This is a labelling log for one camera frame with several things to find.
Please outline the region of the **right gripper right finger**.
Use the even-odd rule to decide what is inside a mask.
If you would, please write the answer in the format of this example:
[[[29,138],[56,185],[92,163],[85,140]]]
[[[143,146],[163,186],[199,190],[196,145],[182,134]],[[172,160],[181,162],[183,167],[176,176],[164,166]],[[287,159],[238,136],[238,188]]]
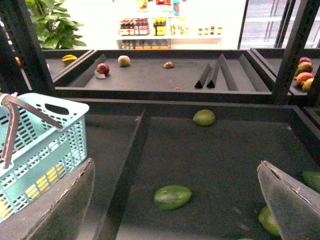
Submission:
[[[268,161],[257,167],[263,198],[283,240],[320,238],[320,194]]]

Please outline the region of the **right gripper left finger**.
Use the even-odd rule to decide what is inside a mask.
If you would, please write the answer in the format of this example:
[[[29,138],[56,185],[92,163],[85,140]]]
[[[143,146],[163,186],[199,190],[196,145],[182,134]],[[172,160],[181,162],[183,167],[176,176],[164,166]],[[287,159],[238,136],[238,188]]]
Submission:
[[[93,194],[92,158],[0,224],[2,240],[75,240]]]

